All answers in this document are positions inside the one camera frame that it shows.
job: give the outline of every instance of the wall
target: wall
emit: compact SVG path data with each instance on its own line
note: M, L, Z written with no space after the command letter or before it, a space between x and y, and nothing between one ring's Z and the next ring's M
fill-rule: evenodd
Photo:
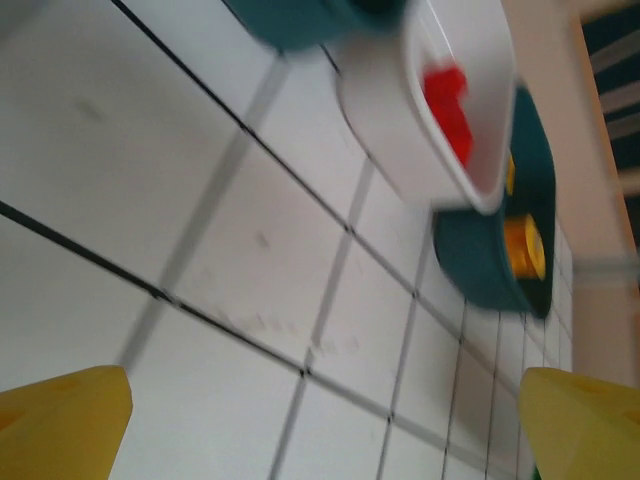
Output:
M638 385L634 312L628 296L628 289L622 286L574 290L576 372L623 385Z
M504 0L518 59L556 164L558 216L574 257L628 250L568 28L556 0Z
M560 223L574 259L631 250L628 221L611 188L611 165L600 143L569 19L615 0L503 0L521 75L533 94L554 155ZM575 371L636 384L635 301L627 286L577 288Z

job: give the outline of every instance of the yellow plastic object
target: yellow plastic object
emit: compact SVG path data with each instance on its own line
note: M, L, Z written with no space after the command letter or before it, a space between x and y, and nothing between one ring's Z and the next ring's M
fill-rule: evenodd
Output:
M533 217L526 215L507 218L504 237L511 270L516 278L544 279L544 247Z
M640 478L640 390L530 368L518 403L544 480Z
M107 479L132 408L116 366L0 393L0 479Z
M513 162L513 155L509 156L509 166L507 169L507 195L513 195L513 186L516 181L516 164Z

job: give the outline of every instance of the white plastic bowl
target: white plastic bowl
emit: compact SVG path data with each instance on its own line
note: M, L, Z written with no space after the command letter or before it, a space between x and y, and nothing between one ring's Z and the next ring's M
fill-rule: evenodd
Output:
M474 138L467 169L422 93L432 65L456 62ZM492 213L504 191L516 66L500 0L414 0L398 33L359 38L340 55L340 102L356 137L398 194L436 208Z

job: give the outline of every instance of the yellow cylinder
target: yellow cylinder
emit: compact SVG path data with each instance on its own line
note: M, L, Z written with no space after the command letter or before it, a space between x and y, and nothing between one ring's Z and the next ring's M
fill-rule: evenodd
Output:
M504 238L514 276L542 280L546 275L544 247L533 217L525 215L507 218Z

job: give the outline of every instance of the teal plastic container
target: teal plastic container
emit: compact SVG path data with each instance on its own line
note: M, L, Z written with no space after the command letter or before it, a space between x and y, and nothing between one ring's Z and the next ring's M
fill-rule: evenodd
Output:
M349 32L385 32L406 0L225 0L254 36L278 50L299 50Z
M529 91L516 92L511 153L513 196L483 216L475 210L440 212L435 220L436 254L445 273L467 299L482 308L532 313L545 319L553 295L556 180L553 157ZM504 238L507 215L531 214L542 237L543 280L513 276Z

